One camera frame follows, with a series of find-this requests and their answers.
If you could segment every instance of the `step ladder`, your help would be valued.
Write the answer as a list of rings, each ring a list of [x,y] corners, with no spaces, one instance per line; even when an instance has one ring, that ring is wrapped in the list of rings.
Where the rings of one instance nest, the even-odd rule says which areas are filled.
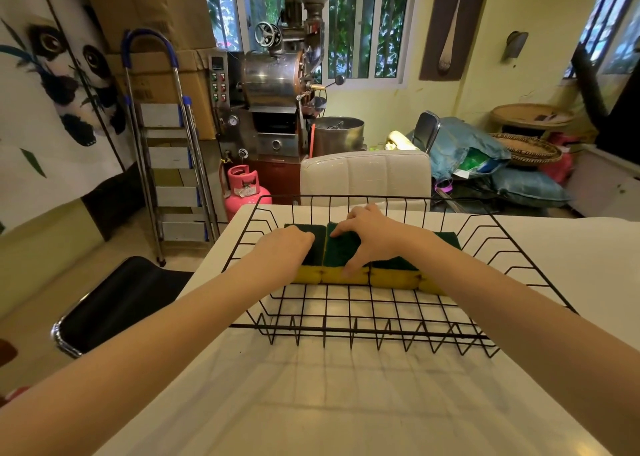
[[[137,105],[134,102],[129,76],[131,44],[139,36],[155,36],[164,44],[176,92],[181,98],[179,104]],[[191,99],[182,94],[179,64],[171,43],[152,29],[135,29],[125,33],[120,51],[127,84],[127,115],[134,135],[138,171],[154,234],[156,260],[159,266],[164,267],[164,241],[212,244],[220,237],[218,220],[200,152]],[[185,139],[186,143],[179,147],[149,147],[148,139]],[[151,169],[193,169],[196,186],[156,186]],[[162,213],[159,210],[162,207],[190,207],[192,213]],[[193,208],[200,208],[202,212],[193,212]]]

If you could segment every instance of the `white chair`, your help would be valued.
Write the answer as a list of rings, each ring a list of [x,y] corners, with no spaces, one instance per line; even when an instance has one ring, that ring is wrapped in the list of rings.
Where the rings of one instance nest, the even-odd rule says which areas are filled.
[[[371,151],[329,154],[305,159],[300,166],[301,194],[338,194],[371,196],[370,202],[384,201],[387,196],[429,198],[431,196],[431,163],[420,151]],[[331,205],[354,205],[347,198],[331,198]],[[404,200],[390,203],[402,203]],[[411,201],[408,209],[429,210],[429,202]],[[310,204],[310,198],[302,198]],[[314,206],[329,205],[329,198],[314,198]]]

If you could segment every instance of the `blue handle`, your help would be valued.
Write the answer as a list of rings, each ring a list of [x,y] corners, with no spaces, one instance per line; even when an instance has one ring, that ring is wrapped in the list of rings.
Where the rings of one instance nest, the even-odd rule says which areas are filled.
[[[157,39],[163,42],[166,48],[166,53],[169,56],[169,62],[172,68],[178,68],[178,56],[175,55],[172,44],[166,39],[162,33],[154,31],[153,29],[138,28],[133,31],[125,31],[122,44],[120,45],[120,54],[122,55],[122,65],[128,70],[131,69],[131,44],[133,40],[139,36],[155,36]]]

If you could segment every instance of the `black wire rack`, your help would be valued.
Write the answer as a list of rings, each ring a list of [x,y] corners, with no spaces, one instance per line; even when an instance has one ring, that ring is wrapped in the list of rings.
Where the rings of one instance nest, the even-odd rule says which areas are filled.
[[[267,198],[290,200],[301,205],[269,205]],[[577,314],[564,296],[518,246],[496,218],[477,199],[456,199],[457,206],[478,214],[431,212],[431,203],[442,198],[397,196],[300,195],[263,196],[239,236],[225,267],[237,262],[260,236],[286,223],[326,225],[341,221],[356,205],[377,203],[385,215],[432,231],[454,232],[462,250],[506,275],[538,290]],[[500,349],[449,297],[422,291],[373,288],[372,286],[318,286],[291,284],[269,294],[246,311],[232,328],[255,329],[273,344],[278,337],[371,339],[378,349],[383,341],[401,341],[405,352],[416,341],[428,343],[435,354],[454,345],[460,355],[479,348],[489,357]]]

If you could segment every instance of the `wall sconce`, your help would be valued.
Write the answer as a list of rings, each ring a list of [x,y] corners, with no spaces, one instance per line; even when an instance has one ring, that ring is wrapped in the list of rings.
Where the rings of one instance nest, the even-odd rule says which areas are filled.
[[[507,46],[504,49],[502,61],[507,61],[508,59],[514,59],[520,56],[520,53],[522,52],[522,49],[524,48],[524,44],[527,42],[528,37],[528,32],[512,32],[507,38]]]

